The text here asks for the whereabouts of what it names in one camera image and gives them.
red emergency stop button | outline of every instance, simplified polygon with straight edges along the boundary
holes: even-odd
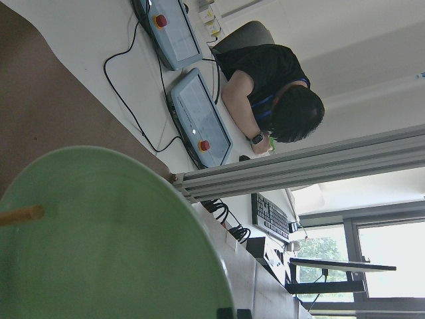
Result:
[[[158,28],[163,28],[167,25],[167,19],[164,17],[164,15],[156,15],[153,17],[153,22],[155,22],[155,25]]]
[[[208,142],[206,140],[205,141],[199,141],[198,148],[200,149],[201,152],[208,151],[210,149],[210,142]]]

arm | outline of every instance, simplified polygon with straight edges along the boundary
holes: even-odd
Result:
[[[254,81],[247,73],[237,70],[233,73],[228,84],[222,90],[222,100],[230,116],[239,130],[250,140],[260,133],[255,121],[248,95],[254,89]],[[255,154],[262,154],[271,149],[268,135],[265,134],[262,142],[253,145]]]

black t-shirt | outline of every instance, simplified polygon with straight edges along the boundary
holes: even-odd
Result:
[[[241,70],[247,73],[254,81],[254,89],[248,96],[251,106],[267,99],[283,88],[288,83],[304,80],[310,87],[310,82],[299,65],[296,55],[288,47],[282,45],[258,45],[245,47],[216,54],[218,63],[225,75],[230,80],[234,71]],[[252,111],[257,117],[262,116],[272,107],[269,100]],[[256,119],[259,127],[267,130],[270,116]]]

black keyboard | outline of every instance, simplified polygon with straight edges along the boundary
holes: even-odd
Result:
[[[251,194],[252,224],[288,243],[289,225],[286,214],[264,196]]]

green plate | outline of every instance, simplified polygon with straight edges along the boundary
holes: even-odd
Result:
[[[95,147],[49,153],[0,211],[36,204],[40,221],[0,228],[0,318],[215,319],[233,309],[192,207],[139,162]]]

